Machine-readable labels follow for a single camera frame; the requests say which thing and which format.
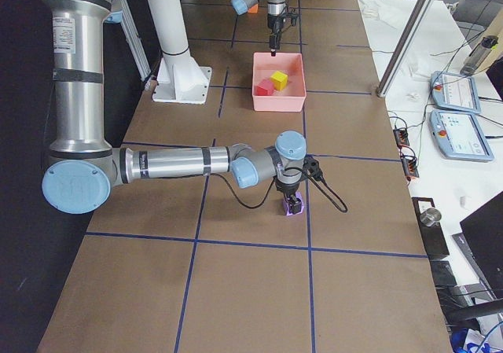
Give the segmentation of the purple foam cube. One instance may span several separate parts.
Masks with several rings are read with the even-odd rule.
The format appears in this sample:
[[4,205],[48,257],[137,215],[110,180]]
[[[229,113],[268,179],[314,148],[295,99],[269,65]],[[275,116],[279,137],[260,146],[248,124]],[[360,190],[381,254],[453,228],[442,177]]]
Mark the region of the purple foam cube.
[[286,216],[298,215],[303,213],[304,201],[301,192],[296,191],[292,195],[285,196],[283,200],[283,207]]

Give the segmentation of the orange foam cube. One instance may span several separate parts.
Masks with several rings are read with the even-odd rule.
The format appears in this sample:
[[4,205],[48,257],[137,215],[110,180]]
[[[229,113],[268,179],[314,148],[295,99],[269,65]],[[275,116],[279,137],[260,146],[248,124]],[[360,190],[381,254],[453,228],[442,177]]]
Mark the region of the orange foam cube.
[[258,11],[259,11],[259,5],[258,4],[255,4],[255,5],[253,5],[252,7],[250,7],[248,9],[249,13],[257,13]]

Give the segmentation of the yellow foam cube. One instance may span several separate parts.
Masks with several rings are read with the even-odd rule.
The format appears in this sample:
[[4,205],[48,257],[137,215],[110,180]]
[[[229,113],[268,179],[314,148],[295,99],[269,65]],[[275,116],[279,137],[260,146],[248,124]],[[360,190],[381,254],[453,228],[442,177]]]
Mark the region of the yellow foam cube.
[[274,89],[277,91],[283,90],[288,84],[288,75],[282,71],[275,71],[270,76]]

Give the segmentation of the red foam cube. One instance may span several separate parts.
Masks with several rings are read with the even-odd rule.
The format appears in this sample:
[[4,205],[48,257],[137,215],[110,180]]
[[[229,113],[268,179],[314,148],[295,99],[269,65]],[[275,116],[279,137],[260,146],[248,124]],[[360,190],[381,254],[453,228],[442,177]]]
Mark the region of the red foam cube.
[[274,91],[274,83],[270,79],[262,79],[254,87],[254,95],[256,96],[271,96]]

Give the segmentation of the pink plastic bin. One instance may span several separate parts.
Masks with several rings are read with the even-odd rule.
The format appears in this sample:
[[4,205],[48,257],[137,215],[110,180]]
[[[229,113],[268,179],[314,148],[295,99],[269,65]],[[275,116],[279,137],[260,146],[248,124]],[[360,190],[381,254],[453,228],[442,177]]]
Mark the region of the pink plastic bin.
[[[275,71],[288,75],[288,84],[271,96],[254,95],[254,87],[262,79],[269,79]],[[300,53],[257,52],[253,55],[252,98],[255,111],[300,112],[307,96],[304,79],[303,58]]]

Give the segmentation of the lower orange connector board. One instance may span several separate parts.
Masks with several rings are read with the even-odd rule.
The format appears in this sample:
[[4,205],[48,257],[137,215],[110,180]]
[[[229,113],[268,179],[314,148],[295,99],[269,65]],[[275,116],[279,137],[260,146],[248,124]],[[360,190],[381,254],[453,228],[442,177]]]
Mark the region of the lower orange connector board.
[[404,175],[408,181],[419,178],[419,172],[417,169],[417,158],[414,155],[400,155],[400,160],[402,163],[402,169]]

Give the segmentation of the orange connector board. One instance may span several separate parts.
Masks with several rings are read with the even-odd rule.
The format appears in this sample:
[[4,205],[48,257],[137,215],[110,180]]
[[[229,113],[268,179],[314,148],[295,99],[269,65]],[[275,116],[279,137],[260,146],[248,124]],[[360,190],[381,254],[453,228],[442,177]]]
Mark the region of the orange connector board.
[[393,135],[398,147],[409,146],[409,133],[405,127],[394,128]]
[[402,163],[402,169],[404,175],[408,181],[419,178],[419,172],[417,169],[417,158],[414,155],[400,155],[400,160]]

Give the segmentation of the upper orange connector board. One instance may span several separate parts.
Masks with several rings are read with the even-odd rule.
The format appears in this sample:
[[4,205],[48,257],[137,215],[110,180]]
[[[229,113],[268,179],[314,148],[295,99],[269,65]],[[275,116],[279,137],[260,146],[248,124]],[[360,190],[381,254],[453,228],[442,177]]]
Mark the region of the upper orange connector board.
[[398,147],[409,146],[409,133],[405,127],[394,128],[393,135]]

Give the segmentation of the metal cup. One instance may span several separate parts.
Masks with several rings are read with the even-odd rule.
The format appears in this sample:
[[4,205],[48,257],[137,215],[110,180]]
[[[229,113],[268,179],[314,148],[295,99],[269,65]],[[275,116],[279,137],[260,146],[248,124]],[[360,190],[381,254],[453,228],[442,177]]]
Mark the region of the metal cup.
[[437,208],[427,208],[420,213],[419,219],[423,226],[433,227],[441,221],[442,214]]

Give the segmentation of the black electronics box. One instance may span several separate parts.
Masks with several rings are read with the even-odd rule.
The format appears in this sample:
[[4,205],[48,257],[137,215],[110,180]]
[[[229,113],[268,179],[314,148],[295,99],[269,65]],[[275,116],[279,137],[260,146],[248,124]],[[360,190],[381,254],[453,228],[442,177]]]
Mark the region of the black electronics box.
[[446,245],[440,222],[433,227],[426,227],[420,223],[419,219],[419,215],[423,210],[427,208],[436,208],[434,201],[427,197],[413,197],[412,202],[417,217],[420,235],[428,258],[430,260],[445,259],[450,253]]

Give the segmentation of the teach pendant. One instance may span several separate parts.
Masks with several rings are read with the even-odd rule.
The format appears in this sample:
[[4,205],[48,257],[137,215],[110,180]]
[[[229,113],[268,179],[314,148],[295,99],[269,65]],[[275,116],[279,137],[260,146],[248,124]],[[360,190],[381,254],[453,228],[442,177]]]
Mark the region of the teach pendant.
[[470,75],[435,71],[431,74],[431,96],[441,109],[481,113],[475,80]]
[[429,123],[433,140],[445,158],[483,163],[494,159],[474,114],[434,109]]

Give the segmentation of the black monitor corner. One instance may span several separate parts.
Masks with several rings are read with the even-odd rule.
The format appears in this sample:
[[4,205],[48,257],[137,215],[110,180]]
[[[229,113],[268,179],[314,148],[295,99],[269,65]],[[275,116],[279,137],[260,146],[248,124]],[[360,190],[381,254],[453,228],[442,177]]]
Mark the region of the black monitor corner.
[[461,229],[492,289],[502,288],[502,195],[461,221]]

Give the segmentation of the upper teach pendant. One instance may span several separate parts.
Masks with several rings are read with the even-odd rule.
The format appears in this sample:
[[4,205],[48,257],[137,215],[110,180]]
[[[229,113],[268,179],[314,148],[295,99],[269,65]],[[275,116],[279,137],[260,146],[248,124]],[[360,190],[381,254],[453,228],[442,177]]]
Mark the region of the upper teach pendant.
[[435,71],[431,74],[431,96],[441,109],[481,113],[475,80],[470,75]]

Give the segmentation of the grey water bottle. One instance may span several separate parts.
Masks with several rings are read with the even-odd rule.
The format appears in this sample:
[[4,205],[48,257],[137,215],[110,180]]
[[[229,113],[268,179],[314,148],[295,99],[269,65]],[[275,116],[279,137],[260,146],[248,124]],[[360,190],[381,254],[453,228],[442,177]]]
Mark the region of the grey water bottle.
[[484,36],[465,59],[460,73],[473,75],[497,44],[498,37],[496,35]]

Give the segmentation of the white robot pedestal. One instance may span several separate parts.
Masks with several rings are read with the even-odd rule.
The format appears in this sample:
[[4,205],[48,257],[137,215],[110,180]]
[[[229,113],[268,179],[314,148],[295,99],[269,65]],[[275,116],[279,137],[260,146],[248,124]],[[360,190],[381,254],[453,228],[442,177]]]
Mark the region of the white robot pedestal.
[[163,59],[152,99],[202,105],[212,70],[192,57],[180,0],[148,0]]

